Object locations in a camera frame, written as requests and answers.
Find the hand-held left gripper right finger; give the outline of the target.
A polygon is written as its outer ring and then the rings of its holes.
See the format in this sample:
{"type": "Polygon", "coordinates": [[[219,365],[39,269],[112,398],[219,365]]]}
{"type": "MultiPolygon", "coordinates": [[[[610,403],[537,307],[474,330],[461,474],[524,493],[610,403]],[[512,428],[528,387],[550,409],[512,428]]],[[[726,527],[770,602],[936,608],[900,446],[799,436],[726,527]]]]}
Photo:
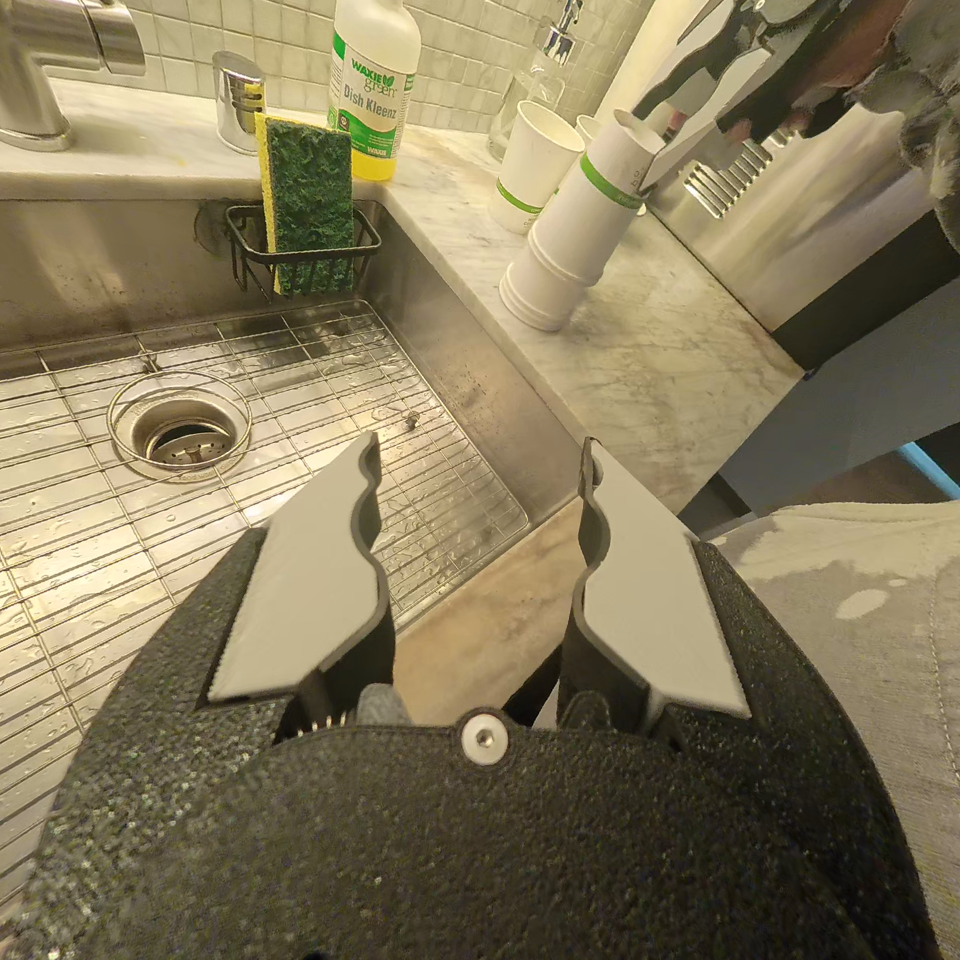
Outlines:
{"type": "Polygon", "coordinates": [[[614,729],[640,735],[669,707],[749,719],[699,538],[596,438],[583,442],[579,494],[585,568],[561,644],[560,710],[595,692],[614,729]]]}

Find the stainless steel sink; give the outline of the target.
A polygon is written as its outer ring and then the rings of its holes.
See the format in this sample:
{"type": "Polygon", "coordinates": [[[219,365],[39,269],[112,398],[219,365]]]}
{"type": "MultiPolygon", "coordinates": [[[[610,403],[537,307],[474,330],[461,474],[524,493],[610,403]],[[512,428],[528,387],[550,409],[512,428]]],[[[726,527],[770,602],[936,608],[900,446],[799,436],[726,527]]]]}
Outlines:
{"type": "Polygon", "coordinates": [[[362,205],[382,247],[356,291],[267,303],[195,240],[200,203],[3,200],[2,351],[360,300],[516,495],[528,531],[569,500],[568,432],[382,206],[362,205]]]}

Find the person's right hand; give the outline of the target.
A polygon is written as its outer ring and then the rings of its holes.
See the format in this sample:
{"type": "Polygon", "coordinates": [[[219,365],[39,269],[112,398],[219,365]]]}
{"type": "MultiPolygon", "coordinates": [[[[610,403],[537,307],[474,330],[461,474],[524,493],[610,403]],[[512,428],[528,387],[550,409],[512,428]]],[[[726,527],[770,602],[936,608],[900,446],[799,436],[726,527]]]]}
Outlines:
{"type": "Polygon", "coordinates": [[[789,110],[777,128],[803,138],[830,129],[851,108],[848,92],[889,58],[892,36],[904,9],[875,7],[870,17],[837,36],[799,75],[787,94],[789,110]]]}

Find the green and yellow sponge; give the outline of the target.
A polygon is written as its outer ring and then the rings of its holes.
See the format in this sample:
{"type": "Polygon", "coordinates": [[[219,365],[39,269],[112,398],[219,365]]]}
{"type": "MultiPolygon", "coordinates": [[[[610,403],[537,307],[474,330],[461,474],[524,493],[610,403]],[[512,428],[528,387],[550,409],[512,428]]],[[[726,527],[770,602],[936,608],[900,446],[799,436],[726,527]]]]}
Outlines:
{"type": "Polygon", "coordinates": [[[266,113],[254,127],[268,253],[353,248],[350,136],[266,113]]]}

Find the metal sink drain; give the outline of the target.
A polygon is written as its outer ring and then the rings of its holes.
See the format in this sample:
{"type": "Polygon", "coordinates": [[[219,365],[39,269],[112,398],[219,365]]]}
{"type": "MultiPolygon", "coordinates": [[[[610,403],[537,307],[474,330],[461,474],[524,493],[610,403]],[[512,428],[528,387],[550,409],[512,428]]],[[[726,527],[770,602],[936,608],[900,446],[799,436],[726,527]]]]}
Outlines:
{"type": "Polygon", "coordinates": [[[114,393],[105,423],[117,458],[158,482],[205,483],[239,466],[250,403],[220,376],[181,367],[135,378],[114,393]]]}

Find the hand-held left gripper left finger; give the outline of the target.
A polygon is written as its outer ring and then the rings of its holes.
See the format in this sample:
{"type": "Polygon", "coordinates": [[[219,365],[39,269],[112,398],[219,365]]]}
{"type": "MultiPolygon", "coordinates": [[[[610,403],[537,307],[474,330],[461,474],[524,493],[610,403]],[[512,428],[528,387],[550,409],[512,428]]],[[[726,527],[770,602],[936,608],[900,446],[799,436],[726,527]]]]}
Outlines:
{"type": "Polygon", "coordinates": [[[293,695],[309,723],[357,709],[394,682],[397,637],[374,555],[382,479],[375,431],[343,445],[266,526],[206,688],[211,705],[293,695]]]}

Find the clear glass soap dispenser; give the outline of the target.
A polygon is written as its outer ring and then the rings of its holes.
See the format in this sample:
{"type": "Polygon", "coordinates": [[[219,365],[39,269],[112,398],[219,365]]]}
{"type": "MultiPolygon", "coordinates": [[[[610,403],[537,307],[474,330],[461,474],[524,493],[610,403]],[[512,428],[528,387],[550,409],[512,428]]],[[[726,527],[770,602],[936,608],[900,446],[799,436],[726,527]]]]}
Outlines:
{"type": "Polygon", "coordinates": [[[571,31],[582,11],[582,1],[566,1],[557,18],[542,18],[534,39],[511,71],[510,80],[487,133],[487,150],[504,159],[519,106],[534,101],[555,112],[567,84],[567,63],[575,45],[571,31]]]}

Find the dish soap pump bottle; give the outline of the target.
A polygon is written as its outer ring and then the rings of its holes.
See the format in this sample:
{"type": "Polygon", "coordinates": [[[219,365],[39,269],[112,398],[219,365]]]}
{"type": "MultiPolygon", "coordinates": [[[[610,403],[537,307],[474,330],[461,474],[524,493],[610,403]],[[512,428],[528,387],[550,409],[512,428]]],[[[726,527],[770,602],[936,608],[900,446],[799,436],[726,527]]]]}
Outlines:
{"type": "Polygon", "coordinates": [[[402,1],[338,1],[328,126],[348,134],[354,177],[389,181],[397,170],[422,35],[402,1]]]}

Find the stainless appliance with vents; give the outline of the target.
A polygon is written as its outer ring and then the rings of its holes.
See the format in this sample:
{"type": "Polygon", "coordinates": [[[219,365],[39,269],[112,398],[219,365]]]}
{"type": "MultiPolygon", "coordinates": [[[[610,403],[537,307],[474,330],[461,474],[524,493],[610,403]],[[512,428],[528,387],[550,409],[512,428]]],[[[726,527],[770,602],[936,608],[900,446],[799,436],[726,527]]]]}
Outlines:
{"type": "Polygon", "coordinates": [[[806,371],[958,279],[929,179],[899,150],[902,114],[853,107],[805,140],[695,163],[652,195],[657,218],[806,371]]]}

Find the white paper towel roll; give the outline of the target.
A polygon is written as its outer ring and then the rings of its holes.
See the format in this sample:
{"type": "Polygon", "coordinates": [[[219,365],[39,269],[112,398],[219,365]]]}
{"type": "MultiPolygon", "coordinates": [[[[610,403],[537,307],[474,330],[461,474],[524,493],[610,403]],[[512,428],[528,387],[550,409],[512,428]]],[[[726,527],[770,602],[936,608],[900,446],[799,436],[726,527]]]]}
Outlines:
{"type": "Polygon", "coordinates": [[[632,111],[669,70],[681,36],[704,16],[704,11],[709,16],[716,4],[654,1],[595,113],[601,125],[612,122],[617,111],[632,111]]]}

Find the chrome counter cap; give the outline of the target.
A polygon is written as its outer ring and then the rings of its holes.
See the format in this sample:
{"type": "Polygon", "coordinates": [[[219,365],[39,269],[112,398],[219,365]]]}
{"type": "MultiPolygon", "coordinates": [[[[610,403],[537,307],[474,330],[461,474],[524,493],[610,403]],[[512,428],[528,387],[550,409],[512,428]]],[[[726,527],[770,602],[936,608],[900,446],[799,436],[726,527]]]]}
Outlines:
{"type": "Polygon", "coordinates": [[[249,58],[231,51],[212,55],[217,136],[234,152],[258,152],[256,117],[265,110],[265,76],[249,58]]]}

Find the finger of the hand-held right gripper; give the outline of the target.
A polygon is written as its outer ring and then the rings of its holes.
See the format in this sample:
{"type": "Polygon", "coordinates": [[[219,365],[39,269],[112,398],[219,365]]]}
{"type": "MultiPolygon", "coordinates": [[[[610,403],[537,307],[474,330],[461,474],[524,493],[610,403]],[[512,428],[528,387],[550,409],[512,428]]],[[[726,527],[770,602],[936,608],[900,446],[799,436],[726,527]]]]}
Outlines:
{"type": "Polygon", "coordinates": [[[659,136],[677,136],[751,43],[751,2],[704,2],[633,107],[659,136]]]}
{"type": "Polygon", "coordinates": [[[699,164],[717,172],[731,166],[749,133],[724,132],[720,118],[765,79],[770,55],[742,41],[684,41],[654,74],[641,96],[641,119],[662,138],[641,187],[653,191],[699,164]]]}

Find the brushed steel faucet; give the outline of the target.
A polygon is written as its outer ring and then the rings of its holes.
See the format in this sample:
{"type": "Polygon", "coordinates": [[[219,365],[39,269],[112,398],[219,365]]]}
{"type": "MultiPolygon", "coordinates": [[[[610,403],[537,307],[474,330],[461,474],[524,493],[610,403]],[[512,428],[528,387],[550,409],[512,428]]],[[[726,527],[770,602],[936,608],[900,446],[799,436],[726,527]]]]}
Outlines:
{"type": "Polygon", "coordinates": [[[1,3],[1,139],[36,152],[70,145],[45,66],[141,77],[146,57],[131,12],[119,1],[1,3]]]}

